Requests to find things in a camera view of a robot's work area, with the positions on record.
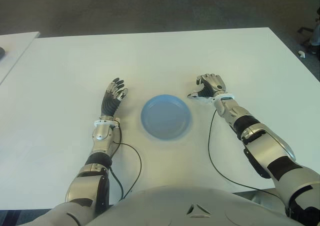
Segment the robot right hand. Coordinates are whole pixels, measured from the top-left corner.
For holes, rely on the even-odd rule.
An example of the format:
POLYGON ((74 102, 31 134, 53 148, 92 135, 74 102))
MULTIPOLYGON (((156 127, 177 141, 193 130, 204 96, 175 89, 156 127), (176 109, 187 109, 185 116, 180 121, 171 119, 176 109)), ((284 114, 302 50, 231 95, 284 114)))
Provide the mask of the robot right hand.
POLYGON ((219 94, 226 93, 226 86, 220 75, 204 74, 197 76, 196 85, 200 86, 200 90, 188 94, 188 98, 213 98, 219 94))

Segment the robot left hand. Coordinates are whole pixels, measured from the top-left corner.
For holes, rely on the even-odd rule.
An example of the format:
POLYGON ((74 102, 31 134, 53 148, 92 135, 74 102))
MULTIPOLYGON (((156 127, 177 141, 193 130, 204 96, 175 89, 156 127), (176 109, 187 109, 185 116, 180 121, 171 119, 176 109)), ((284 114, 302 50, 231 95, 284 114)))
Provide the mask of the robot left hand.
POLYGON ((121 101, 128 94, 128 88, 125 88, 124 80, 120 78, 113 79, 108 85, 101 103, 101 116, 113 117, 121 101))

